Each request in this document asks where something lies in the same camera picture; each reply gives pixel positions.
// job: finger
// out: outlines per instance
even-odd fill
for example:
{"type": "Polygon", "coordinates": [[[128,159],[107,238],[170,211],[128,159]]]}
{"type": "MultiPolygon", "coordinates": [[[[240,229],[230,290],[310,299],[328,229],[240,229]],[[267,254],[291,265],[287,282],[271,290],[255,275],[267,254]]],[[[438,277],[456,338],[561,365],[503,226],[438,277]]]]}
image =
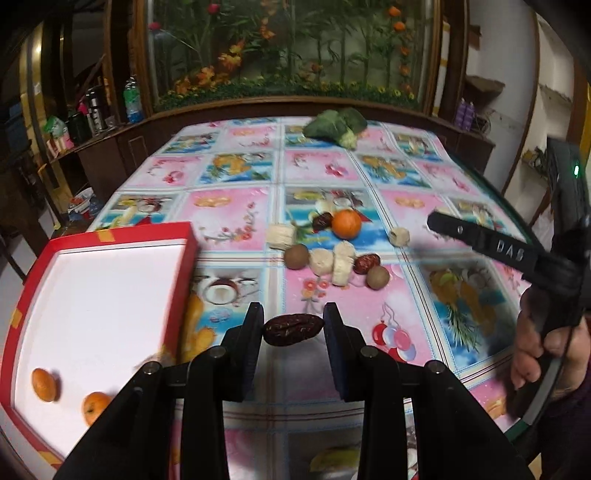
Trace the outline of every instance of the finger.
{"type": "Polygon", "coordinates": [[[524,312],[517,317],[515,347],[535,358],[541,357],[544,353],[540,334],[536,331],[534,322],[524,312]]]}
{"type": "Polygon", "coordinates": [[[530,308],[530,289],[528,288],[523,295],[519,299],[519,308],[521,311],[527,316],[531,317],[531,308],[530,308]]]}
{"type": "MultiPolygon", "coordinates": [[[[570,334],[570,327],[562,327],[550,332],[544,339],[544,347],[554,356],[561,356],[566,348],[570,334]]],[[[589,339],[589,330],[587,329],[587,321],[582,318],[579,325],[574,328],[573,337],[570,341],[569,351],[567,353],[567,360],[573,364],[587,365],[589,361],[589,351],[591,349],[591,341],[589,339]]]]}
{"type": "Polygon", "coordinates": [[[517,373],[528,382],[537,381],[542,373],[538,361],[521,350],[515,350],[513,353],[513,365],[515,366],[517,373]]]}
{"type": "Polygon", "coordinates": [[[521,387],[525,385],[525,378],[521,376],[521,374],[517,371],[515,364],[511,364],[511,383],[516,390],[519,390],[521,387]]]}

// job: white cylindrical snack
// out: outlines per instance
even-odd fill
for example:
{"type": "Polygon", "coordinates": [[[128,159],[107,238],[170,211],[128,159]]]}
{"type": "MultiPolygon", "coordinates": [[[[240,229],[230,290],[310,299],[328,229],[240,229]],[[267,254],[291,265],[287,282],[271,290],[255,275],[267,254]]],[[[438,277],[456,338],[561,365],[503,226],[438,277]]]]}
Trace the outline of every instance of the white cylindrical snack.
{"type": "Polygon", "coordinates": [[[277,250],[287,250],[296,241],[296,227],[290,223],[276,223],[267,227],[267,243],[277,250]]]}
{"type": "Polygon", "coordinates": [[[338,255],[335,257],[335,266],[333,267],[332,284],[338,287],[344,287],[349,284],[349,277],[353,271],[353,259],[338,255]]]}
{"type": "Polygon", "coordinates": [[[410,243],[410,232],[402,227],[392,228],[388,240],[395,247],[406,247],[410,243]]]}
{"type": "Polygon", "coordinates": [[[337,257],[355,258],[355,247],[346,240],[336,244],[333,251],[337,257]]]}
{"type": "Polygon", "coordinates": [[[315,248],[310,251],[310,269],[314,275],[321,277],[332,273],[335,256],[326,248],[315,248]]]}

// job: table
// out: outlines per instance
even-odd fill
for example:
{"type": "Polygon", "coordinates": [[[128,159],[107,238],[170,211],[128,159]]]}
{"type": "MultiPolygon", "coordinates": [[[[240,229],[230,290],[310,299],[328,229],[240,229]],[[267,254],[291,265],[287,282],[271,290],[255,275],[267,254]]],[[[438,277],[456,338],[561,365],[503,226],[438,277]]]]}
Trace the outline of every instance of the table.
{"type": "MultiPolygon", "coordinates": [[[[90,230],[190,221],[196,260],[179,361],[221,342],[260,301],[268,320],[281,313],[321,313],[335,301],[345,323],[399,361],[445,362],[497,425],[507,430],[505,390],[518,302],[528,287],[515,271],[474,254],[426,226],[434,209],[524,239],[493,193],[479,185],[429,132],[370,122],[358,149],[307,139],[309,118],[254,118],[182,129],[113,195],[90,230]],[[268,248],[272,223],[293,222],[298,241],[332,249],[331,231],[314,233],[318,211],[356,209],[352,241],[377,253],[391,274],[381,291],[352,275],[335,287],[308,268],[286,270],[268,248]],[[387,232],[410,231],[406,248],[387,232]]],[[[334,389],[323,333],[288,347],[261,347],[247,402],[224,405],[230,475],[236,479],[355,477],[362,404],[334,389]]],[[[409,478],[416,472],[412,405],[405,404],[409,478]]],[[[178,474],[180,406],[173,436],[178,474]]]]}

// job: human hand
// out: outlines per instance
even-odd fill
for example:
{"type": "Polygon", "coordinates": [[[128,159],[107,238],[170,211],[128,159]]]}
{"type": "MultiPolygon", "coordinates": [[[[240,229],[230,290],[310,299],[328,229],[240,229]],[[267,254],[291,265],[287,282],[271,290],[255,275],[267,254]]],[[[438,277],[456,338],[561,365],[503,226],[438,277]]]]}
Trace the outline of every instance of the human hand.
{"type": "MultiPolygon", "coordinates": [[[[541,369],[537,358],[544,350],[553,356],[562,356],[569,337],[570,327],[563,327],[550,332],[544,339],[535,329],[531,320],[529,290],[521,297],[521,312],[517,317],[513,362],[511,363],[511,382],[515,388],[521,388],[526,382],[535,382],[540,378],[541,369]]],[[[581,386],[591,353],[591,338],[585,318],[574,328],[569,351],[564,359],[564,368],[556,384],[553,400],[567,395],[581,386]]]]}

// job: aquarium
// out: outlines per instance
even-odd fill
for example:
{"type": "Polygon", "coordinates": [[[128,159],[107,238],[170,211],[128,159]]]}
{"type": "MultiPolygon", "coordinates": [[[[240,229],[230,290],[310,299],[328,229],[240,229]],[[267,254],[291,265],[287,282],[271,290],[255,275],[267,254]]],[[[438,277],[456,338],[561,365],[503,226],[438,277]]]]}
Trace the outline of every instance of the aquarium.
{"type": "Polygon", "coordinates": [[[148,0],[157,111],[271,95],[420,110],[439,0],[148,0]]]}

